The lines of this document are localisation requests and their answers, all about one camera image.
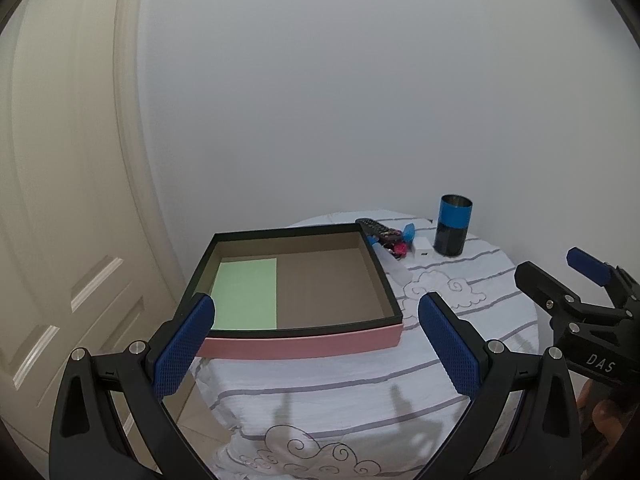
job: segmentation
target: table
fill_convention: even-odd
[[[370,217],[433,242],[432,221],[393,211],[359,211],[296,225]],[[215,418],[233,432],[207,465],[221,480],[377,476],[409,480],[462,416],[468,398],[453,388],[418,325],[418,300],[436,290],[485,339],[538,352],[533,302],[515,286],[515,266],[499,248],[469,234],[460,256],[431,251],[402,262],[414,280],[391,287],[404,314],[395,348],[346,356],[235,361],[196,359],[191,371]],[[491,462],[516,407],[512,394],[479,464]]]

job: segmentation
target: black and blue cup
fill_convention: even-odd
[[[465,196],[444,195],[433,248],[443,256],[460,256],[465,246],[473,202]]]

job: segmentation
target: pink object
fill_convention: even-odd
[[[409,250],[406,242],[398,242],[394,245],[394,254],[399,254],[401,258],[404,258]]]
[[[398,345],[402,323],[341,334],[275,338],[207,337],[199,357],[218,359],[305,359],[357,354]]]

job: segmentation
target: white door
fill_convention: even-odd
[[[0,36],[0,416],[43,450],[77,346],[173,315],[118,137],[116,0],[24,0]]]

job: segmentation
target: box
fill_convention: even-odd
[[[216,282],[219,272],[226,281]],[[225,311],[233,291],[246,303]],[[181,303],[196,292],[226,301],[202,357],[335,356],[396,346],[402,333],[398,302],[357,224],[216,234]]]

